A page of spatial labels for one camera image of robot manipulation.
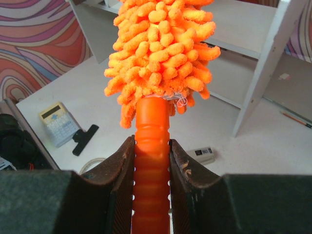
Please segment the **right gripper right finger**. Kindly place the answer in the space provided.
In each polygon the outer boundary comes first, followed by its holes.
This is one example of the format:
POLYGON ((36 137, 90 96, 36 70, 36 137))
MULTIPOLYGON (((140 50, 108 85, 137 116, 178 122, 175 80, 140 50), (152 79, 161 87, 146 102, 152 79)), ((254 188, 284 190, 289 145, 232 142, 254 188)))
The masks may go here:
POLYGON ((175 234, 309 234, 310 175, 219 176, 170 140, 175 234))

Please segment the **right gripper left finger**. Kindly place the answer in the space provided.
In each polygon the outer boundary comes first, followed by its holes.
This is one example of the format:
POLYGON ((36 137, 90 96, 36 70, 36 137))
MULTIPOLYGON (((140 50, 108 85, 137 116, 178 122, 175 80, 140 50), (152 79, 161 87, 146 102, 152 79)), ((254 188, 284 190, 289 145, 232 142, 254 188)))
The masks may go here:
POLYGON ((1 233, 130 233, 134 146, 134 137, 128 137, 114 154, 81 175, 1 171, 1 233))

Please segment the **orange microfiber duster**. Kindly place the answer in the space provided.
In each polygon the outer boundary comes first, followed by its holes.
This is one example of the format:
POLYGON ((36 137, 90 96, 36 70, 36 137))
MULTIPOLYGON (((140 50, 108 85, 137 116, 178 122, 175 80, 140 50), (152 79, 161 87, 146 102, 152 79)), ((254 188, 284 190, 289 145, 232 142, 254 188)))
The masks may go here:
POLYGON ((169 118, 210 96, 207 65, 220 56, 205 40, 216 29, 209 0, 124 0, 114 19, 118 38, 104 75, 104 92, 118 94, 120 125, 136 126, 131 232, 167 234, 169 118))

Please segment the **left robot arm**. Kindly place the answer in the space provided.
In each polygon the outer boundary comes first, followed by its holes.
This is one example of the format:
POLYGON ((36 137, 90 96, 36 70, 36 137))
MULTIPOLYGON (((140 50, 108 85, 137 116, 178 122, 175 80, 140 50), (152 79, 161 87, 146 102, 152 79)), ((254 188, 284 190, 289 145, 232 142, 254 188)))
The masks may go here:
POLYGON ((52 169, 29 132, 10 114, 0 115, 0 156, 17 170, 52 169))

